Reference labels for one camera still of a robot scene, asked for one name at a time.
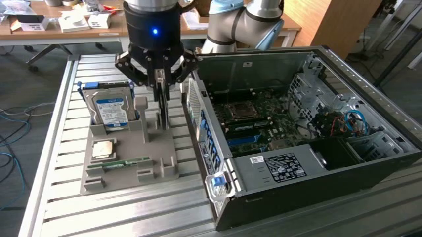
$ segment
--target power supply label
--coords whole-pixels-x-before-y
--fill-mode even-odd
[[[268,157],[263,160],[275,182],[280,183],[306,176],[304,169],[302,168],[294,153]]]

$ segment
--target motherboard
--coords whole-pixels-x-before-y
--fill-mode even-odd
[[[234,157],[296,146],[300,134],[288,115],[290,100],[280,88],[214,95],[214,110]]]

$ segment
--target white box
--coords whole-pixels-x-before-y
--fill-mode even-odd
[[[88,24],[93,29],[108,29],[109,22],[109,14],[95,14],[91,15],[88,19]]]
[[[59,17],[61,32],[83,31],[89,29],[88,22],[81,15],[64,15]]]
[[[49,22],[47,17],[31,15],[17,15],[17,21],[24,31],[44,31]]]

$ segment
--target blue hard drive label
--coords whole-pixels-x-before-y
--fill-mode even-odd
[[[263,160],[276,183],[306,176],[306,171],[294,153],[268,157]]]
[[[107,127],[122,127],[128,123],[127,113],[123,109],[123,98],[101,99],[96,101],[103,124]]]

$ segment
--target paper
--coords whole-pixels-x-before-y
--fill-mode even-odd
[[[199,23],[198,15],[194,12],[183,13],[184,21],[191,30],[202,30],[208,28],[208,23]]]

